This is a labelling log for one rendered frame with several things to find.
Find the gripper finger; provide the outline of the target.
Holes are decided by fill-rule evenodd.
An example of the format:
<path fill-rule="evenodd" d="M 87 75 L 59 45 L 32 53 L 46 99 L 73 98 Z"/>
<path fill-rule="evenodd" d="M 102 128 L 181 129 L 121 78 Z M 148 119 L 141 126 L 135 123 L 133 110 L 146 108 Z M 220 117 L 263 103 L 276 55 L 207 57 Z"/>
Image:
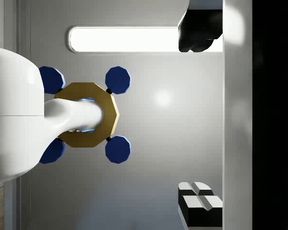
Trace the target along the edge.
<path fill-rule="evenodd" d="M 222 230 L 222 200 L 202 182 L 178 184 L 178 213 L 184 230 Z"/>
<path fill-rule="evenodd" d="M 189 0 L 178 25 L 179 51 L 206 51 L 222 33 L 223 0 Z"/>

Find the drone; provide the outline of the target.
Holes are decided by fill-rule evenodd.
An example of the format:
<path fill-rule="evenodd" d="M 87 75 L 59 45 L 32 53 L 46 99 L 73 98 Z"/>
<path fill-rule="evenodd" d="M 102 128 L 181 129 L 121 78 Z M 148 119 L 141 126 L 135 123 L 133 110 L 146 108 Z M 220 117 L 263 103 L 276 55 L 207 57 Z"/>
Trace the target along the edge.
<path fill-rule="evenodd" d="M 44 92 L 55 97 L 44 104 L 44 118 L 55 139 L 44 151 L 40 163 L 57 161 L 65 145 L 73 148 L 92 148 L 106 140 L 106 157 L 112 163 L 126 161 L 131 144 L 123 136 L 112 137 L 119 111 L 113 94 L 127 92 L 131 84 L 128 71 L 120 66 L 106 73 L 107 89 L 91 82 L 65 85 L 62 73 L 56 68 L 40 67 Z"/>

